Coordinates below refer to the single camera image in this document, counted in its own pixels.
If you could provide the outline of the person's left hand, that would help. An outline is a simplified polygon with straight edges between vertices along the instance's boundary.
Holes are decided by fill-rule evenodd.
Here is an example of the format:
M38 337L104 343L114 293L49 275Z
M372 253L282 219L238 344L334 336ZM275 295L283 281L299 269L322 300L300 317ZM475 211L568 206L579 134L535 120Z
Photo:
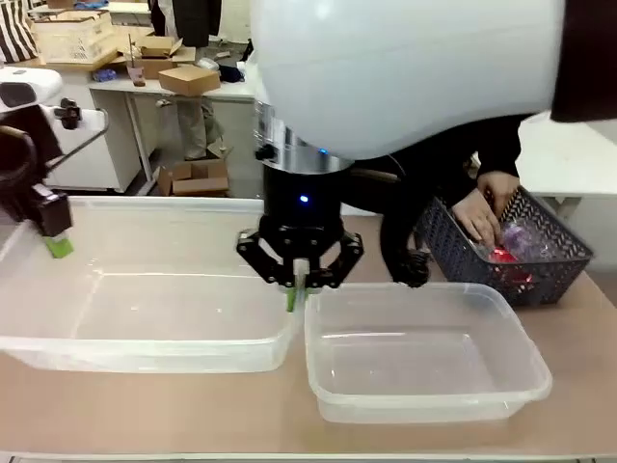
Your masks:
M493 171L481 175L477 184L480 191L492 199L493 211L499 218L512 196L517 192L520 180L510 174Z

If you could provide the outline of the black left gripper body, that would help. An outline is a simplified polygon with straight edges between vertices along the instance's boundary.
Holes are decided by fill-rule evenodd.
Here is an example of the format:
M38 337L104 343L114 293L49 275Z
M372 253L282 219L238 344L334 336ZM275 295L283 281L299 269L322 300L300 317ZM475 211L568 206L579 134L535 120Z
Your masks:
M49 121L38 105L1 119L1 208L16 222L32 221L45 237L72 226L65 193L44 184L46 163L62 155Z

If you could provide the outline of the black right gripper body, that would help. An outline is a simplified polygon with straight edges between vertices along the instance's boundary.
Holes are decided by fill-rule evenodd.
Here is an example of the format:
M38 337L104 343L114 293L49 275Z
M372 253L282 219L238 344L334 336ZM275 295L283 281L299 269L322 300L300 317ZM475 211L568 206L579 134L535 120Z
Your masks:
M341 209L342 171L303 175L265 165L264 210L260 237L282 259L278 284L294 286L293 261L306 259L307 287L338 287L340 270L323 268L322 256L344 235Z

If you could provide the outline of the person's right hand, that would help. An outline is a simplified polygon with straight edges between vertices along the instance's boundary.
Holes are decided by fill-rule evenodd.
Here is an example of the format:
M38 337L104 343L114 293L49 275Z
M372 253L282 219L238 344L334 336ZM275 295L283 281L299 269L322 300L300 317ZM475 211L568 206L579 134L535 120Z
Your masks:
M477 189L452 207L454 217L476 242L495 247L500 227L487 200Z

